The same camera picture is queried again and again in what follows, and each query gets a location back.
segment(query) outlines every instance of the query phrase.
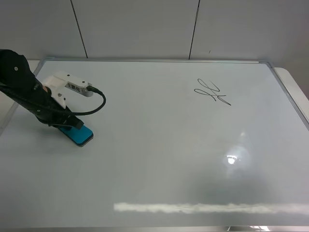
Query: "white wall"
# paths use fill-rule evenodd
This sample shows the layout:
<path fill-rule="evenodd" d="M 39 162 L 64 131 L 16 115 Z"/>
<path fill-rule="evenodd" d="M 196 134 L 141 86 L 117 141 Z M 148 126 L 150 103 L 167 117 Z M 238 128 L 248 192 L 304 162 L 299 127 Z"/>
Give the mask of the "white wall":
<path fill-rule="evenodd" d="M 309 0 L 72 0 L 91 58 L 268 59 L 309 96 Z M 86 57 L 70 0 L 0 0 L 0 49 Z"/>
<path fill-rule="evenodd" d="M 0 49 L 27 59 L 85 58 L 69 0 L 0 0 Z"/>
<path fill-rule="evenodd" d="M 188 59 L 198 0 L 73 0 L 90 58 Z"/>

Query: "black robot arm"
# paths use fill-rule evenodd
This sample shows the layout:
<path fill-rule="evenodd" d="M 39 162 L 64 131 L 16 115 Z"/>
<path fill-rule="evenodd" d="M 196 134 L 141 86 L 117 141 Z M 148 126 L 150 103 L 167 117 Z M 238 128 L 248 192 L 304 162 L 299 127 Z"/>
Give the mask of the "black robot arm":
<path fill-rule="evenodd" d="M 0 50 L 0 91 L 33 113 L 44 124 L 80 129 L 84 124 L 63 109 L 31 72 L 26 58 L 11 50 Z"/>

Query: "black marker drawing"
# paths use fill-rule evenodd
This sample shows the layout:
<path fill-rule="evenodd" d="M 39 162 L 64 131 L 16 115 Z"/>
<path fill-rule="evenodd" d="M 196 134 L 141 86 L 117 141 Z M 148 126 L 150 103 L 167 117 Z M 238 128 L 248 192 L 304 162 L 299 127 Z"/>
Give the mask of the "black marker drawing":
<path fill-rule="evenodd" d="M 220 92 L 220 89 L 213 82 L 211 82 L 211 83 L 213 84 L 213 86 L 216 87 L 216 89 L 209 88 L 208 85 L 206 85 L 206 83 L 204 81 L 202 81 L 201 79 L 198 79 L 197 81 L 200 83 L 201 86 L 209 89 L 213 94 L 209 94 L 209 93 L 207 93 L 207 92 L 205 92 L 201 89 L 198 89 L 198 88 L 194 89 L 194 92 L 199 93 L 199 94 L 203 94 L 203 95 L 207 95 L 207 96 L 211 96 L 215 100 L 215 102 L 217 101 L 215 99 L 215 97 L 217 97 L 220 101 L 224 102 L 225 104 L 231 105 L 230 103 L 228 103 L 227 101 L 225 101 L 221 98 L 221 97 L 225 97 L 226 95 L 218 95 L 218 94 L 215 93 L 215 92 Z"/>

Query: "whiteboard surface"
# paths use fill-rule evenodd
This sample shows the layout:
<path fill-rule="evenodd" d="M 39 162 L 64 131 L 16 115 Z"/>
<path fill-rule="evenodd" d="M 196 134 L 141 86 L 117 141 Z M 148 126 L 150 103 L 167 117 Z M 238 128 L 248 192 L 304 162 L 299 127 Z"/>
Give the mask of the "whiteboard surface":
<path fill-rule="evenodd" d="M 47 61 L 38 79 L 58 71 L 106 95 L 80 117 L 94 139 L 79 148 L 18 107 L 0 138 L 0 227 L 309 224 L 309 131 L 267 65 Z M 73 111 L 101 103 L 63 94 Z"/>

